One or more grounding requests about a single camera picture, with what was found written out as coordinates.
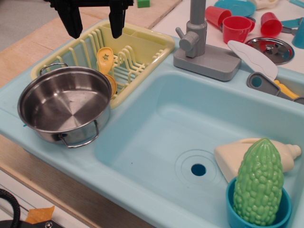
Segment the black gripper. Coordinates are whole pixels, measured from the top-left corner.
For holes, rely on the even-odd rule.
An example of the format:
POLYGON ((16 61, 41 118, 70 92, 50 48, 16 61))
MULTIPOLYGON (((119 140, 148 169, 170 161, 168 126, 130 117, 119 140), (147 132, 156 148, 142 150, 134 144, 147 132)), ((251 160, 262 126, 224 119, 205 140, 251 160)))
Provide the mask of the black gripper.
POLYGON ((83 30, 79 7, 110 7, 109 21, 113 38, 122 35, 125 11, 133 6, 133 0, 48 0, 58 15, 69 36, 79 38, 83 30))

